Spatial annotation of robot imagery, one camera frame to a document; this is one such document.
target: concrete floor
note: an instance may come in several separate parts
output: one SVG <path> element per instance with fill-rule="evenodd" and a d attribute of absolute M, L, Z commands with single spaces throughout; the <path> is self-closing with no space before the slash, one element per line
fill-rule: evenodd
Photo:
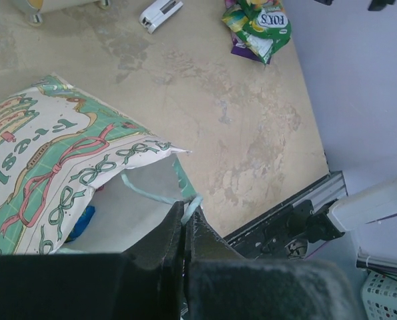
<path fill-rule="evenodd" d="M 328 172 L 292 42 L 264 68 L 230 54 L 222 0 L 184 0 L 149 35 L 151 2 L 72 7 L 34 29 L 0 1 L 0 99 L 54 71 L 194 151 L 181 162 L 222 235 Z"/>

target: white stapler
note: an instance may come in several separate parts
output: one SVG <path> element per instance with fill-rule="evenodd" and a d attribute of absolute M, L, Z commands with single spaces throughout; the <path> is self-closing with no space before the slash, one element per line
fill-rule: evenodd
<path fill-rule="evenodd" d="M 176 0 L 157 0 L 152 3 L 141 15 L 139 22 L 153 33 L 165 20 L 182 8 L 183 3 Z"/>

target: blue object in bag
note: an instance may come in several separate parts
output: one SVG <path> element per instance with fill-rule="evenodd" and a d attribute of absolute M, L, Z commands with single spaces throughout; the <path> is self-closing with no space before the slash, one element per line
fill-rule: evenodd
<path fill-rule="evenodd" d="M 87 208 L 85 208 L 83 214 L 79 217 L 77 223 L 73 226 L 73 229 L 71 233 L 67 236 L 65 243 L 74 241 L 84 232 L 85 228 L 87 228 L 87 226 L 89 225 L 94 213 L 95 207 L 92 205 L 88 205 Z"/>

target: candy wrapper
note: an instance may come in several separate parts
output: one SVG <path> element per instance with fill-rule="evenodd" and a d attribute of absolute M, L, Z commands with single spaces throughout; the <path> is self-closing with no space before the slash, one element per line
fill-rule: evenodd
<path fill-rule="evenodd" d="M 269 0 L 266 3 L 253 4 L 253 1 L 263 0 L 238 0 L 249 19 L 244 25 L 244 31 L 262 39 L 279 39 L 287 43 L 292 34 L 292 26 L 284 12 L 282 2 Z"/>
<path fill-rule="evenodd" d="M 244 30 L 249 22 L 239 5 L 233 5 L 222 16 L 222 21 L 240 38 L 244 44 L 259 58 L 262 63 L 268 63 L 271 55 L 286 44 L 277 39 L 261 39 Z"/>
<path fill-rule="evenodd" d="M 229 9 L 233 5 L 236 4 L 235 0 L 225 0 L 226 9 Z M 233 32 L 231 31 L 231 40 L 232 40 L 232 50 L 231 53 L 233 55 L 239 55 L 240 57 L 245 57 L 254 61 L 262 60 L 252 51 L 250 50 L 247 45 Z"/>

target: plastic basket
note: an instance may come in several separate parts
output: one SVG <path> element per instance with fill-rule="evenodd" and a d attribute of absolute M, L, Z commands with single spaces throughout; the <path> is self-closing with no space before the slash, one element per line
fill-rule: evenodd
<path fill-rule="evenodd" d="M 370 320 L 397 320 L 397 281 L 371 271 L 362 299 Z"/>

